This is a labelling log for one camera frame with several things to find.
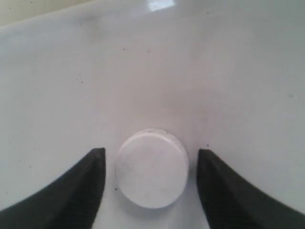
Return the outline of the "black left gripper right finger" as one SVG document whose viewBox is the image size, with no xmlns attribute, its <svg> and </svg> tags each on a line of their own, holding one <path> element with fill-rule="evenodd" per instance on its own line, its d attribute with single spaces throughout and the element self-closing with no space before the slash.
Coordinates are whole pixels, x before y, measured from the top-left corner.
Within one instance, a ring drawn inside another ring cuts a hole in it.
<svg viewBox="0 0 305 229">
<path fill-rule="evenodd" d="M 303 229 L 305 216 L 246 181 L 209 149 L 198 152 L 196 183 L 212 229 Z"/>
</svg>

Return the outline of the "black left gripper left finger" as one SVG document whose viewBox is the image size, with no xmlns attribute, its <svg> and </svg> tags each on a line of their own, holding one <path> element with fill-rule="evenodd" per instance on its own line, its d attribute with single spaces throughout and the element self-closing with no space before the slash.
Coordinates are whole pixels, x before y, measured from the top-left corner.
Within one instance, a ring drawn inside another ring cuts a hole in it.
<svg viewBox="0 0 305 229">
<path fill-rule="evenodd" d="M 2 229 L 91 229 L 106 180 L 105 148 L 87 153 L 51 184 L 0 212 Z"/>
</svg>

